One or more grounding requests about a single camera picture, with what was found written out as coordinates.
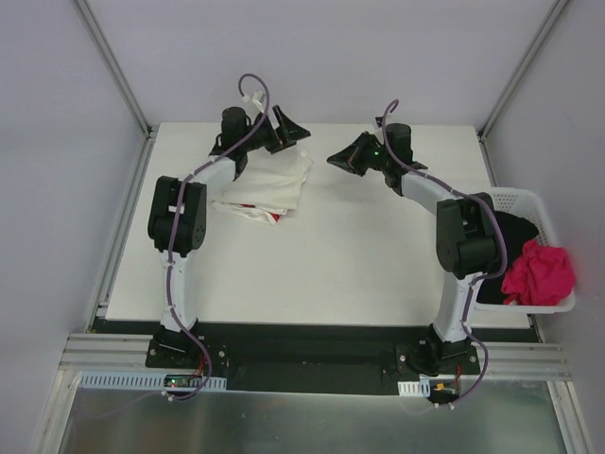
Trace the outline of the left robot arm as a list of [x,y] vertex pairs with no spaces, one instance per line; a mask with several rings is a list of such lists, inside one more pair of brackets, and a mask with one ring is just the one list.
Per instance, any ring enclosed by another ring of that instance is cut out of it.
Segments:
[[263,148],[277,160],[311,136],[311,131],[291,120],[279,106],[273,106],[272,112],[276,126],[267,113],[251,119],[240,107],[225,109],[208,160],[181,180],[161,176],[155,183],[147,235],[161,257],[161,327],[169,332],[189,331],[198,320],[190,270],[206,235],[209,196],[245,174],[249,152]]

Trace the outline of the white black patterned shirt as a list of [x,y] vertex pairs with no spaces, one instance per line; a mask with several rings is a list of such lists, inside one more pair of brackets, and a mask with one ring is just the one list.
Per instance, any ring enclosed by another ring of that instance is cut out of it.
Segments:
[[288,212],[288,210],[284,208],[266,208],[250,204],[235,204],[220,201],[213,201],[211,206],[219,212],[228,213],[269,226],[276,225]]

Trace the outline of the cream white t shirt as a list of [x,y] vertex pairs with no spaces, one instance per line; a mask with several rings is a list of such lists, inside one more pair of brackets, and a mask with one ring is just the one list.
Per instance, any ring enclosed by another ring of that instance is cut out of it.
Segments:
[[297,210],[303,184],[313,165],[305,148],[288,148],[275,154],[255,150],[240,177],[212,198],[222,205],[249,207],[286,214]]

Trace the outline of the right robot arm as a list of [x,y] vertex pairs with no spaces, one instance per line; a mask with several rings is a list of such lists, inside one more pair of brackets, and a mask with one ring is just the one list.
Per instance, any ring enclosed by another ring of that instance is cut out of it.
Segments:
[[491,196],[464,195],[430,175],[414,160],[412,128],[403,123],[382,126],[379,133],[361,133],[326,162],[360,177],[370,170],[381,173],[395,194],[435,217],[436,256],[445,276],[440,308],[431,324],[438,342],[425,349],[425,361],[432,371],[447,373],[459,361],[454,343],[468,340],[472,332],[473,285],[480,276],[497,274],[507,265]]

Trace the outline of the red white shirt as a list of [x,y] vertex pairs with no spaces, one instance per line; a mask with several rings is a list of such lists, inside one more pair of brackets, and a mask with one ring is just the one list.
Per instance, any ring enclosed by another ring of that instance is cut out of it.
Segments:
[[267,225],[275,225],[287,214],[286,209],[266,208],[252,204],[239,204],[238,208],[245,218]]

